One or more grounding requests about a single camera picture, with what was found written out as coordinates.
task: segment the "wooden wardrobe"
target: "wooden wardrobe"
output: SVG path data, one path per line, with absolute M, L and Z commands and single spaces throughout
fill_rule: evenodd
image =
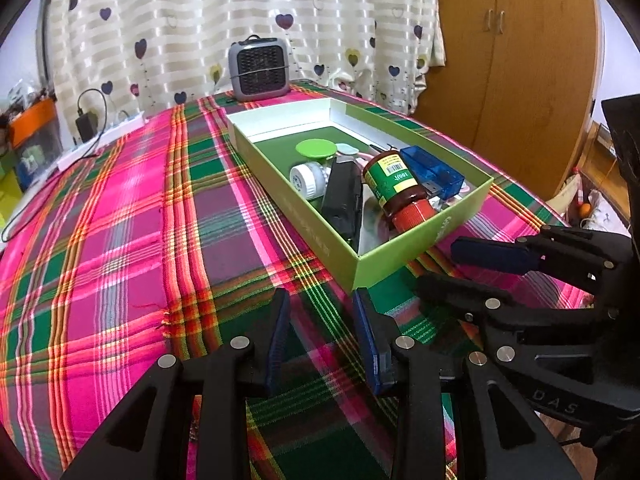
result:
M 439 0 L 447 63 L 415 117 L 544 200 L 588 127 L 600 53 L 596 0 Z

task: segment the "cabinet handle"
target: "cabinet handle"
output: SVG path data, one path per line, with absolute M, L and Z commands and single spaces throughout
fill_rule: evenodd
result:
M 491 22 L 494 19 L 494 10 L 493 9 L 489 9 L 486 12 L 486 25 L 484 26 L 484 31 L 485 32 L 491 32 Z
M 498 34 L 504 34 L 504 11 L 500 11 L 500 16 L 498 17 Z

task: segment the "green label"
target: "green label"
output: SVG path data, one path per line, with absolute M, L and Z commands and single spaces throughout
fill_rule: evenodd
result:
M 364 181 L 371 188 L 380 206 L 385 205 L 386 202 L 408 187 L 418 185 L 400 155 L 395 154 L 377 161 L 364 174 Z

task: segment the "wall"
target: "wall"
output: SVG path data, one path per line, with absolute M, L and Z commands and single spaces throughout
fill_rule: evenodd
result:
M 593 120 L 607 124 L 602 101 L 640 93 L 640 52 L 625 26 L 606 0 L 599 0 L 604 26 L 604 64 L 596 91 Z
M 36 54 L 36 28 L 40 0 L 31 0 L 0 46 L 0 100 L 5 101 L 9 90 L 20 80 L 38 81 L 38 57 Z M 58 109 L 60 140 L 63 149 L 74 145 L 62 109 Z

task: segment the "curtain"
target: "curtain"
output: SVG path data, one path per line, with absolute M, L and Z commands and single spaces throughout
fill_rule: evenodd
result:
M 70 124 L 87 88 L 107 96 L 109 123 L 149 116 L 230 90 L 228 48 L 251 34 L 286 40 L 292 80 L 404 113 L 445 61 L 437 0 L 52 0 L 56 95 Z M 104 107 L 96 92 L 81 106 Z

